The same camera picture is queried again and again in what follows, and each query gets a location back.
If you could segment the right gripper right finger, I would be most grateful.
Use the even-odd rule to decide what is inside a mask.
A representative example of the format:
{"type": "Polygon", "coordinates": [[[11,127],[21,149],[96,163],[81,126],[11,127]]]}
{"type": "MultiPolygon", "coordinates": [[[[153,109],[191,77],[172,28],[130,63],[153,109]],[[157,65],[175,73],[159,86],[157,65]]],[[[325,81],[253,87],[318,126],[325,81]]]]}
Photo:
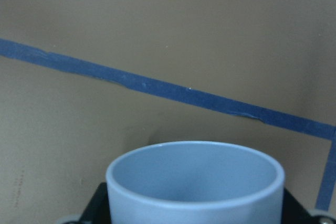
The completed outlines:
{"type": "Polygon", "coordinates": [[[282,204],[282,224],[335,224],[335,218],[326,214],[310,214],[285,188],[282,204]]]}

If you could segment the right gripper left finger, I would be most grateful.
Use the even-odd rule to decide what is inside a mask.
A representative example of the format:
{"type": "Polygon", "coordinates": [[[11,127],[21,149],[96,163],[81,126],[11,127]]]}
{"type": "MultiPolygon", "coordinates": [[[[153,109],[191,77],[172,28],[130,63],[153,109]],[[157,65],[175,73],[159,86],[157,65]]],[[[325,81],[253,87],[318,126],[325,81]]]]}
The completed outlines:
{"type": "Polygon", "coordinates": [[[84,211],[78,215],[61,217],[56,223],[112,223],[107,183],[100,183],[84,211]]]}

